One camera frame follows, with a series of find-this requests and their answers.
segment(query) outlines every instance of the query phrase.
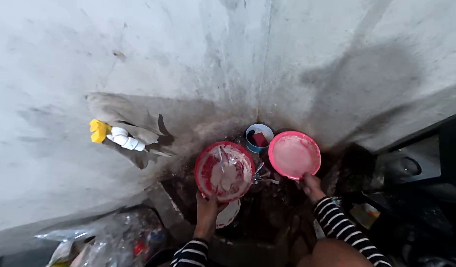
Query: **dirty dish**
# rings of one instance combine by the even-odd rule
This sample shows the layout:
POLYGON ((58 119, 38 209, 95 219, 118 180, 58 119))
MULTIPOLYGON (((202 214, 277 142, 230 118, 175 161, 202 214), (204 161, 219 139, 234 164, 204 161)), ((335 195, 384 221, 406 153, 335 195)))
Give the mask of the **dirty dish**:
POLYGON ((253 124, 253 125, 249 126, 248 129, 246 129, 245 137, 246 137, 246 146, 248 147, 248 149, 251 150, 251 152, 253 152, 253 153, 259 154, 262 150, 269 147, 269 143, 271 142, 272 138, 274 137, 274 133, 268 126, 266 126, 264 124, 253 124), (249 133, 249 131, 253 131, 253 130, 255 131, 254 134, 262 133, 262 135, 264 135, 264 137, 266 138, 266 141, 268 143, 267 146, 259 147, 259 146, 256 146, 255 143, 251 143, 248 140, 248 133, 249 133))
POLYGON ((241 208, 241 201, 235 200, 228 204, 217 217, 217 229, 228 226, 238 215, 239 209, 241 208))
POLYGON ((248 192, 253 183, 255 164, 248 151, 231 142, 218 142, 201 151, 195 163, 195 181, 203 196, 216 192, 218 202, 235 201, 248 192), (218 156, 223 153, 224 165, 218 156))
POLYGON ((300 180, 302 174, 315 174, 320 168, 320 149, 306 134, 288 131, 276 135, 269 146, 272 167, 289 179, 300 180))

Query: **bowl rim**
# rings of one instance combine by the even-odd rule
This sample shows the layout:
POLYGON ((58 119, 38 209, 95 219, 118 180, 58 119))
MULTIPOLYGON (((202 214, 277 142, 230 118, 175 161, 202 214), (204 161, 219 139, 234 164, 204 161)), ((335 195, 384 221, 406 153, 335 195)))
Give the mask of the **bowl rim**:
POLYGON ((224 145, 224 147, 226 147, 227 145, 231 145, 232 147, 236 148, 237 150, 239 150, 241 153, 243 153, 245 156, 248 157, 249 159, 249 164, 251 165, 251 180, 249 181, 248 183, 248 186, 246 186, 246 189, 244 190, 244 192, 239 195, 238 197, 234 197, 232 199, 228 199, 228 200, 219 200, 218 202, 219 203, 229 203, 229 202, 233 202, 235 200, 238 200, 240 199, 241 197, 243 197, 249 190, 249 188, 251 187, 251 185, 253 184, 253 181, 254 181, 254 167, 255 167, 255 163, 253 161, 253 159, 251 158, 251 156, 249 155, 248 151, 246 149, 244 149, 242 146, 238 145, 237 143, 232 143, 232 142, 228 142, 228 141, 221 141, 221 142, 217 142, 217 143, 214 143, 214 144, 211 144, 209 146, 207 146, 205 149, 203 149, 200 154, 198 155, 197 159, 196 159, 196 162, 195 162, 195 182, 196 182, 196 185, 198 186, 198 190, 200 190, 200 192, 202 192, 205 196, 207 195, 207 192, 204 192, 202 189, 201 189, 201 186, 200 186, 200 177, 198 176, 198 169, 201 167, 201 157, 202 155, 204 155, 205 153, 211 151, 213 148, 219 146, 219 145, 224 145))
POLYGON ((315 167, 315 170, 314 172, 312 172, 312 175, 314 175, 315 173, 317 173, 320 169, 320 165, 321 165, 321 160, 322 160, 322 157, 320 156, 320 149, 319 149, 319 146, 317 145, 317 143, 315 143, 315 141, 308 135, 306 135, 305 133, 301 133, 301 132, 298 132, 298 131, 286 131, 286 132, 282 132, 282 133, 279 133, 278 135, 276 135, 271 143, 269 143, 269 161, 271 162, 271 165, 272 167, 282 176, 286 176, 287 178, 289 179, 292 179, 292 180, 302 180, 303 177, 297 177, 297 176, 290 176, 288 175, 287 173, 285 173, 284 171, 282 171, 282 169, 277 165, 276 161, 274 160, 274 147, 276 145, 276 142, 282 138, 282 137, 285 137, 285 136, 298 136, 298 137, 301 137, 303 139, 306 139, 308 140, 309 142, 311 142, 314 147, 315 147, 315 153, 318 155, 319 157, 319 164, 315 167))

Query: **blue container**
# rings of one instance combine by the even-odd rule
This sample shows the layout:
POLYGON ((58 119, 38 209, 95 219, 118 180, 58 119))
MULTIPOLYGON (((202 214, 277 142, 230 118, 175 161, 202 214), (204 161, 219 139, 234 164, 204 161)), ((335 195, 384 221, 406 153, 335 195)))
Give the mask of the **blue container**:
POLYGON ((246 130, 246 133, 244 133, 244 137, 246 138, 246 146, 248 147, 249 150, 251 150, 251 152, 259 154, 261 151, 267 149, 269 147, 269 145, 267 145, 265 147, 259 147, 259 146, 256 146, 256 145, 250 143, 248 141, 247 135, 248 135, 249 131, 251 131, 251 130, 254 130, 255 134, 262 133, 264 135, 264 137, 266 138, 267 143, 270 143, 272 138, 274 138, 274 133, 268 126, 266 126, 264 124, 253 124, 248 127, 248 129, 246 130))

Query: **leg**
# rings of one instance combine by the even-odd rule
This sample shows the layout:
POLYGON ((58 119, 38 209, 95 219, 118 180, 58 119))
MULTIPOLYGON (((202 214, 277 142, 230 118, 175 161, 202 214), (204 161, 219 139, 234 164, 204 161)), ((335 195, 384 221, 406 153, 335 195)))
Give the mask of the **leg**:
POLYGON ((336 239, 317 242, 312 254, 302 258, 297 267, 371 267, 372 264, 350 245, 336 239))

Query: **striped shirt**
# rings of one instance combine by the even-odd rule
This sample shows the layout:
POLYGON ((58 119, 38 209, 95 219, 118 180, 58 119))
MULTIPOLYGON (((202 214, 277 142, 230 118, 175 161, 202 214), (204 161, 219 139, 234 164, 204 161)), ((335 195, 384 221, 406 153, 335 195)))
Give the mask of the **striped shirt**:
POLYGON ((314 207, 314 215, 326 237, 343 240, 365 256, 374 267, 390 267, 369 239, 340 212, 330 198, 322 198, 314 207))
POLYGON ((208 243, 203 239, 194 239, 173 255, 171 267, 205 267, 207 265, 208 243))

